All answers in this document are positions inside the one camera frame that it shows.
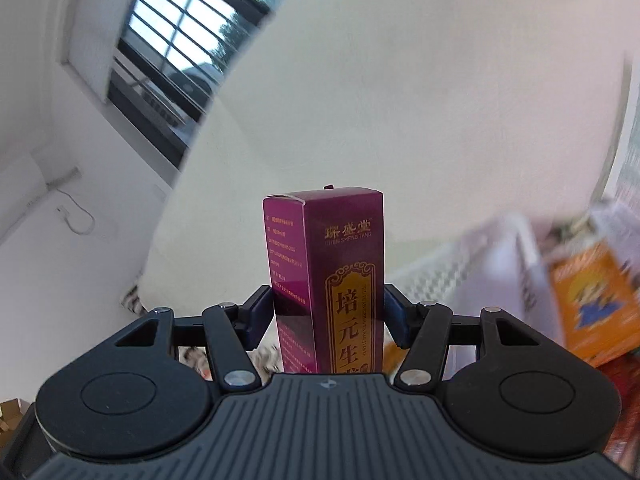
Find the large cream pillow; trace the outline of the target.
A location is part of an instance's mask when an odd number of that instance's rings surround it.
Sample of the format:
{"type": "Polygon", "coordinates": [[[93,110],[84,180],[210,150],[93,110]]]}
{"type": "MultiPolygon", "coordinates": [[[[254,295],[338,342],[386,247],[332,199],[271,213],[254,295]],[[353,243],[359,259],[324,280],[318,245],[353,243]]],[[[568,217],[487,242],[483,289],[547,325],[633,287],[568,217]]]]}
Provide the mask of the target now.
{"type": "Polygon", "coordinates": [[[584,209],[638,49],[639,0],[284,0],[198,130],[142,304],[197,314],[267,283],[271,194],[380,190],[390,266],[506,211],[584,209]]]}

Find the white perforated plastic basket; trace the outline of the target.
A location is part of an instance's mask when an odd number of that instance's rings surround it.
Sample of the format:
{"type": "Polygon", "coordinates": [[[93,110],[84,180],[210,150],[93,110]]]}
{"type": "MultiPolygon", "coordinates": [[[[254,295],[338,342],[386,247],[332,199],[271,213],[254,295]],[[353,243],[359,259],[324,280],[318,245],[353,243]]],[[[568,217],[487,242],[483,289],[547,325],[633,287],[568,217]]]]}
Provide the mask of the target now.
{"type": "Polygon", "coordinates": [[[504,214],[394,271],[387,278],[410,301],[436,300],[454,313],[498,307],[564,344],[558,303],[532,225],[504,214]]]}

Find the orange cartoon box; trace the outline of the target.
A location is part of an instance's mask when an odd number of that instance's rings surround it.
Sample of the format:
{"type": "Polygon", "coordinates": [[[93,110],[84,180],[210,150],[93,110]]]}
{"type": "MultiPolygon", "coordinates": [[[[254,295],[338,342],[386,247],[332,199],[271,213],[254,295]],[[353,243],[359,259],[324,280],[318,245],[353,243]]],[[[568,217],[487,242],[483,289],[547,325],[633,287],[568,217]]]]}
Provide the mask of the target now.
{"type": "Polygon", "coordinates": [[[575,356],[599,367],[639,347],[639,303],[603,240],[548,263],[564,336],[575,356]]]}

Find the window with dark frame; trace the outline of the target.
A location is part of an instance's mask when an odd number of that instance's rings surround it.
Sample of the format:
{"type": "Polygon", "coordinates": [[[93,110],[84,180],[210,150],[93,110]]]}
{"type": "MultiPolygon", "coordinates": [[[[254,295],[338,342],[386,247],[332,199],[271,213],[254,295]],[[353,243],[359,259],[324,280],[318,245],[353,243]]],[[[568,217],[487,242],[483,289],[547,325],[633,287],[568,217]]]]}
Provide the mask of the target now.
{"type": "Polygon", "coordinates": [[[131,0],[108,99],[179,167],[230,66],[281,0],[131,0]]]}

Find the magenta medicine box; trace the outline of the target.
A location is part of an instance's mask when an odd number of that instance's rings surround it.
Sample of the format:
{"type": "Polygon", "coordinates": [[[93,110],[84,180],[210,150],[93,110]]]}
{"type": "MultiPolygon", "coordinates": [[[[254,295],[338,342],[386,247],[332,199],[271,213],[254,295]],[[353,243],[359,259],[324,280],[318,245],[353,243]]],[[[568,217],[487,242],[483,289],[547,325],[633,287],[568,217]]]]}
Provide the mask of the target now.
{"type": "Polygon", "coordinates": [[[271,195],[262,213],[284,370],[381,370],[382,193],[324,188],[271,195]]]}

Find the zebra striped fabric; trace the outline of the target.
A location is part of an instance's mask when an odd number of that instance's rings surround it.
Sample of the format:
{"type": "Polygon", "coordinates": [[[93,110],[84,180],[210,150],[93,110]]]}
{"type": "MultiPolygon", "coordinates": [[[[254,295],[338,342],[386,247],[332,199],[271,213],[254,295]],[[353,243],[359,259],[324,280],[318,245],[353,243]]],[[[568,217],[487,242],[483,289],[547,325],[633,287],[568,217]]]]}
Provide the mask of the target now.
{"type": "Polygon", "coordinates": [[[127,311],[137,315],[142,316],[145,313],[148,313],[148,309],[142,304],[142,301],[139,296],[139,287],[137,284],[134,284],[125,292],[125,295],[122,296],[120,300],[120,305],[127,311]]]}

